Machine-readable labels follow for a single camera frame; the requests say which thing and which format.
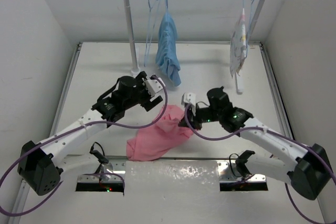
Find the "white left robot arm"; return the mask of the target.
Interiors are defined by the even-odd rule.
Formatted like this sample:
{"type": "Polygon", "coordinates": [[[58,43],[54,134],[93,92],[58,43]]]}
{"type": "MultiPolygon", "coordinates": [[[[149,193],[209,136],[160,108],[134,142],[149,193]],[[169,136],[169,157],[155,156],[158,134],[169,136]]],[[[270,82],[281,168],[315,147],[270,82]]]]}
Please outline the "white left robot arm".
{"type": "Polygon", "coordinates": [[[163,101],[159,92],[165,84],[156,75],[142,71],[136,77],[122,76],[98,97],[96,103],[77,121],[56,135],[23,145],[18,163],[19,175],[38,196],[50,193],[61,181],[63,159],[95,134],[116,124],[126,110],[140,105],[150,111],[163,101]]]}

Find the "pink t shirt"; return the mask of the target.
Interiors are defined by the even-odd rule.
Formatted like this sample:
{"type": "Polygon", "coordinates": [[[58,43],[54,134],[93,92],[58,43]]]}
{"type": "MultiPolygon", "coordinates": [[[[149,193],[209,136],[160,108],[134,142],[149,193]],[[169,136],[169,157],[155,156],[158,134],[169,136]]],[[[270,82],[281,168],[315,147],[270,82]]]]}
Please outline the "pink t shirt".
{"type": "Polygon", "coordinates": [[[193,132],[187,127],[179,127],[183,116],[181,108],[168,105],[156,123],[139,129],[134,138],[127,140],[127,158],[130,161],[153,161],[187,142],[193,132]]]}

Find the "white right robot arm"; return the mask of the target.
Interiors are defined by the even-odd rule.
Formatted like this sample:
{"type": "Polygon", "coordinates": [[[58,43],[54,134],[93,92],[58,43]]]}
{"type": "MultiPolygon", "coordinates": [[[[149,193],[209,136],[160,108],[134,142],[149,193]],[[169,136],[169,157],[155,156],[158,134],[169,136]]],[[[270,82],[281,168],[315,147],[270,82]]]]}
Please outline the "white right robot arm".
{"type": "Polygon", "coordinates": [[[236,159],[233,173],[239,178],[262,174],[292,186],[302,197],[315,200],[329,180],[335,180],[325,149],[314,144],[306,146],[287,138],[260,122],[250,112],[233,106],[223,87],[207,92],[209,105],[197,105],[196,95],[184,93],[185,107],[180,127],[198,134],[204,123],[218,122],[228,132],[224,139],[238,136],[262,147],[271,157],[262,157],[245,150],[236,159]]]}

